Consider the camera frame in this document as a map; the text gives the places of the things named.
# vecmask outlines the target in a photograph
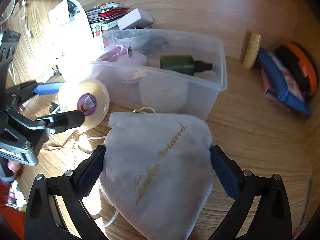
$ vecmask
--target gray cloth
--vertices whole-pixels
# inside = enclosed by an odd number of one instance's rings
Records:
[[[191,115],[120,118],[105,139],[101,190],[147,239],[186,240],[212,190],[211,144]]]

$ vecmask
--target metal screw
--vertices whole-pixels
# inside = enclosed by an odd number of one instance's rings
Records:
[[[73,170],[67,170],[67,171],[65,172],[65,175],[66,175],[67,177],[70,177],[72,174],[73,174]]]
[[[244,170],[243,171],[243,175],[246,176],[246,177],[250,177],[252,175],[252,172],[249,171],[249,170]]]
[[[42,174],[38,174],[37,176],[36,176],[36,180],[41,180],[43,178],[43,175]]]
[[[280,176],[279,174],[275,174],[273,177],[274,177],[276,180],[281,180],[281,176]]]
[[[27,149],[30,148],[30,146],[31,146],[31,143],[29,141],[25,141],[24,145],[23,145],[23,148],[27,150]]]

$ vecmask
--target clear plastic container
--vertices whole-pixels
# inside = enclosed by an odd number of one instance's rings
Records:
[[[227,88],[227,69],[220,39],[173,30],[139,29],[104,33],[107,44],[131,45],[142,52],[149,66],[127,66],[95,61],[60,67],[67,82],[94,78],[107,88],[112,103],[137,109],[151,106],[157,112],[192,114],[205,120],[219,94]],[[194,76],[160,69],[164,55],[191,55],[213,64],[213,70]]]

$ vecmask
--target blue gripper pad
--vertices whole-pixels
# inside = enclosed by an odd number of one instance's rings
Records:
[[[228,197],[237,199],[244,183],[242,170],[234,160],[230,160],[219,146],[210,147],[211,165]]]

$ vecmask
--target dark green dropper bottle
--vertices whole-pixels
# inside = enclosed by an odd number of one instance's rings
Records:
[[[191,55],[183,56],[161,56],[160,68],[174,70],[182,74],[193,76],[196,72],[212,70],[212,64],[193,60]]]

